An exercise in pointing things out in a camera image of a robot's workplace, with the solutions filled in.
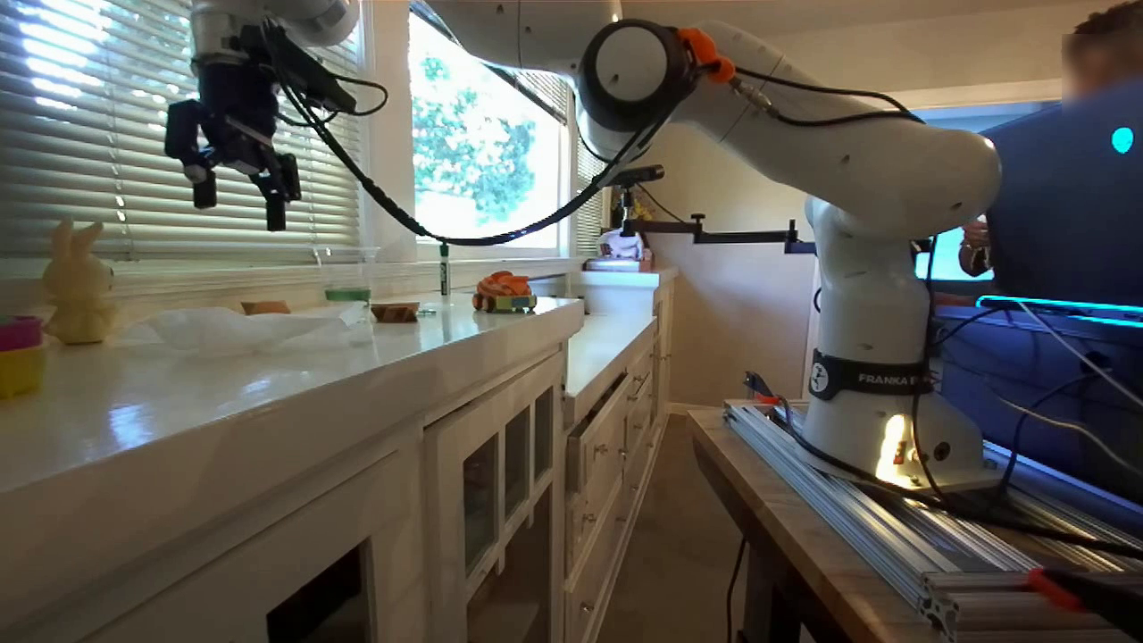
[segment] ceiling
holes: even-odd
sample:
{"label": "ceiling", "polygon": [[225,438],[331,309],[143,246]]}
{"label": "ceiling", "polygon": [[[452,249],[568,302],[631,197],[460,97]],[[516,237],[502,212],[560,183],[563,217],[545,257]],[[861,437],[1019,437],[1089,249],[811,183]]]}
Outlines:
{"label": "ceiling", "polygon": [[647,13],[656,22],[695,26],[718,18],[756,36],[980,13],[1006,6],[1061,6],[1086,13],[1086,0],[623,0],[623,6],[626,13]]}

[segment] window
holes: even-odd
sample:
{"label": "window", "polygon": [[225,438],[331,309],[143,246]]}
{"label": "window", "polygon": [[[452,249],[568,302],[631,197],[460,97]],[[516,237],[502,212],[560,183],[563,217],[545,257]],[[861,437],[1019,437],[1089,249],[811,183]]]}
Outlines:
{"label": "window", "polygon": [[[362,33],[320,50],[320,63],[362,74]],[[263,199],[237,167],[219,167],[219,208],[195,212],[179,161],[163,158],[168,105],[189,97],[187,0],[4,0],[0,257],[42,257],[58,217],[102,220],[111,257],[308,261],[311,246],[357,244],[350,170],[282,122],[274,147],[298,152],[304,192],[289,228],[263,228]],[[363,138],[354,128],[331,122],[345,142]]]}
{"label": "window", "polygon": [[[536,92],[572,99],[543,74]],[[558,212],[568,197],[568,124],[492,74],[427,22],[412,18],[416,212],[443,237],[492,237]],[[558,246],[558,225],[518,239]]]}

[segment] small figurine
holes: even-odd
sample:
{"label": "small figurine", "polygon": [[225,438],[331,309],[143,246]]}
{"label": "small figurine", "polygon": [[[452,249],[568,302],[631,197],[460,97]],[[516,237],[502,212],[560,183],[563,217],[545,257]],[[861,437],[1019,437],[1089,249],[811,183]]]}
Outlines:
{"label": "small figurine", "polygon": [[55,257],[42,287],[55,302],[51,330],[63,345],[102,344],[111,330],[111,280],[116,271],[93,252],[99,220],[74,228],[61,220],[55,232]]}

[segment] yellow object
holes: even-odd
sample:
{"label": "yellow object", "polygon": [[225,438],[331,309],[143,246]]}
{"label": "yellow object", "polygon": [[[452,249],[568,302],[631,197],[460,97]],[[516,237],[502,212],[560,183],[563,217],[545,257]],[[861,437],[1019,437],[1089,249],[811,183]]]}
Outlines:
{"label": "yellow object", "polygon": [[0,349],[0,400],[37,394],[42,380],[42,345]]}
{"label": "yellow object", "polygon": [[42,267],[42,287],[55,302],[51,333],[63,345],[102,344],[111,333],[116,271],[93,249],[99,232],[102,232],[99,220],[89,228],[74,228],[71,220],[61,220],[55,228],[55,257]]}

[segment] tree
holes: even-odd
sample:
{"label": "tree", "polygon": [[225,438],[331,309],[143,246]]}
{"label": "tree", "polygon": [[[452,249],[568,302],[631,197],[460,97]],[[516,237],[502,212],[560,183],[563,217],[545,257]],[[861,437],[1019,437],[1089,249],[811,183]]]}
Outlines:
{"label": "tree", "polygon": [[530,164],[536,124],[497,107],[480,87],[457,80],[443,57],[422,57],[412,80],[416,189],[475,202],[475,220],[516,213],[536,170]]}

